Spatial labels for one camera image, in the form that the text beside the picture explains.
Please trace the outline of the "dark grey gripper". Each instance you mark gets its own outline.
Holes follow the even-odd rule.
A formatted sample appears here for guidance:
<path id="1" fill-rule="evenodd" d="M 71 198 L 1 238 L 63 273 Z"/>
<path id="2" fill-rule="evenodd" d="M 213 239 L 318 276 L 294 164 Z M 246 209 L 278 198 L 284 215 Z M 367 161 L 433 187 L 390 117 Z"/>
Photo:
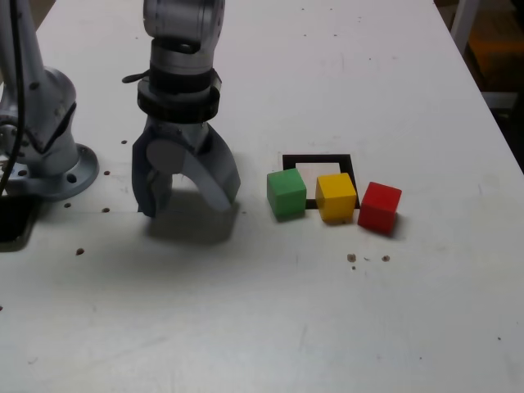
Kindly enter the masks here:
<path id="1" fill-rule="evenodd" d="M 176 124 L 148 116 L 132 151 L 138 210 L 155 218 L 167 206 L 168 188 L 176 174 L 189 178 L 207 205 L 217 211 L 232 206 L 241 184 L 231 150 L 206 122 Z"/>

